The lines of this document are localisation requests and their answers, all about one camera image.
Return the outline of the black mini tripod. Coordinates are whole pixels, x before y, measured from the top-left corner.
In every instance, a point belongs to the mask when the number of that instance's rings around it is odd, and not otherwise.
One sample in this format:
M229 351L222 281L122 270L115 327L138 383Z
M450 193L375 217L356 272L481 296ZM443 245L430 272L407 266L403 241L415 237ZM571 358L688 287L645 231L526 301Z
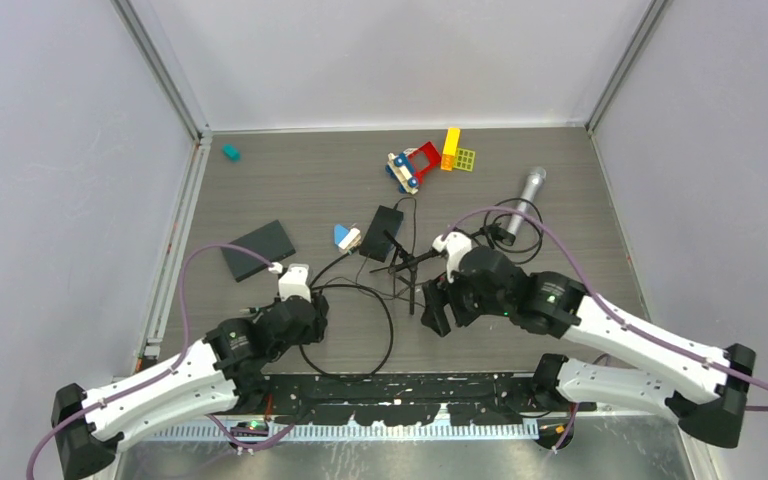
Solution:
M440 253L430 249L418 256L409 252L390 232L384 231L384 237L394 247L394 256L387 267L381 267L372 270L372 273L386 271L393 279L395 288L396 282L400 281L407 287L409 314L414 315L416 311L416 287L419 265L427 260L440 256Z

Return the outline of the black network switch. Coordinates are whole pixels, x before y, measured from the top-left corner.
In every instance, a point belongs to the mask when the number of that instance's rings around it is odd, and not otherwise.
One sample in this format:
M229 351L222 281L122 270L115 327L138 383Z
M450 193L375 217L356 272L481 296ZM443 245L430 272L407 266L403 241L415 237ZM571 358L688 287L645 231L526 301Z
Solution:
M404 213L395 208L380 205L358 248L367 259L384 262L393 248L395 238L404 220Z

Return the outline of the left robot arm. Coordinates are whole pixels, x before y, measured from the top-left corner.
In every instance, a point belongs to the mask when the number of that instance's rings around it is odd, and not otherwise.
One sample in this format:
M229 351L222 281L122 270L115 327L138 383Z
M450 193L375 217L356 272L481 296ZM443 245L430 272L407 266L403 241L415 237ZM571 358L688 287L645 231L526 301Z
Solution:
M328 310L321 293L292 296L257 317L222 321L186 356L99 388L60 388L51 422L64 426L54 437L64 478L90 477L118 453L175 424L258 412L267 398L264 366L295 346L321 341Z

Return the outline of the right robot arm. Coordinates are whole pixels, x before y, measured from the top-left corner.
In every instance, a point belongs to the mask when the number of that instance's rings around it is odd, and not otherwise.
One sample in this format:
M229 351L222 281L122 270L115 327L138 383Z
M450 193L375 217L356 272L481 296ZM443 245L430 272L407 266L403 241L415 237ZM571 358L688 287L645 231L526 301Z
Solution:
M677 336L563 274L527 274L502 253L459 233L436 238L429 254L446 260L445 273L422 286L421 322L438 336L482 316L498 316L531 334L589 346L625 362L615 368L543 355L530 385L540 408L608 403L658 415L709 445L738 446L754 350Z

